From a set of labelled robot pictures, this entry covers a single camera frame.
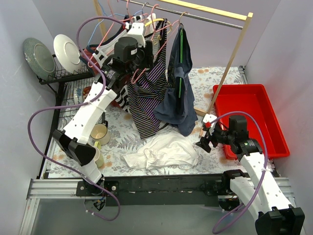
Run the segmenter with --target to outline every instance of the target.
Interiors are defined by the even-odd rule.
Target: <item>mug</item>
[[[94,148],[96,149],[96,154],[94,155],[93,160],[96,162],[97,168],[100,168],[104,163],[104,159],[100,152],[101,144],[99,141],[94,143]]]
[[[100,142],[101,145],[107,144],[111,139],[111,134],[108,131],[108,121],[104,121],[101,124],[95,124],[91,131],[90,137],[94,141]]]

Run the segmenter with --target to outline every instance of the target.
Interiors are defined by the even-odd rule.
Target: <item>yellow hanger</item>
[[[158,18],[158,19],[153,20],[153,22],[156,22],[156,21],[164,21],[164,19]],[[149,26],[149,25],[151,25],[151,24],[152,24],[152,21],[149,21],[149,22],[147,22],[147,23],[145,24],[145,26],[147,27],[147,26]]]
[[[163,18],[158,18],[158,19],[153,20],[153,22],[157,22],[157,21],[164,21],[164,19]],[[152,21],[149,21],[149,22],[147,22],[145,24],[145,27],[147,27],[147,26],[149,26],[151,24],[152,24]],[[170,31],[168,31],[167,34],[169,34],[172,31],[172,29],[173,29],[172,26],[170,26]]]

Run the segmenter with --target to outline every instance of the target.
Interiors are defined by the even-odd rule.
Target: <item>mug handle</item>
[[[101,150],[101,144],[100,144],[99,141],[96,141],[96,142],[94,143],[94,146],[95,146],[97,149]]]
[[[105,124],[106,127],[108,127],[109,123],[106,121],[106,113],[102,113],[102,124]]]

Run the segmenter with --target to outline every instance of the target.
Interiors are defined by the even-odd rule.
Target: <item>green plate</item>
[[[43,80],[52,80],[55,62],[49,49],[35,38],[27,38],[23,43],[23,53],[30,68]]]

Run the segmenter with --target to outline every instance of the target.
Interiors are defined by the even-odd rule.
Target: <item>white bracket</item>
[[[128,31],[127,36],[135,38],[138,41],[139,47],[146,47],[145,37],[145,24],[144,23],[133,23],[132,28]]]
[[[202,120],[203,123],[207,123],[207,122],[212,122],[216,119],[217,117],[215,115],[212,114],[206,114]],[[211,124],[211,127],[209,129],[210,135],[212,135],[214,128],[215,128],[216,122]],[[206,131],[203,131],[202,133],[202,137],[204,137],[206,134]]]
[[[88,103],[101,91],[103,84],[94,82],[84,103]],[[86,144],[90,133],[107,106],[116,98],[113,90],[104,90],[98,100],[90,105],[80,107],[73,119],[64,127],[65,134],[78,143]]]

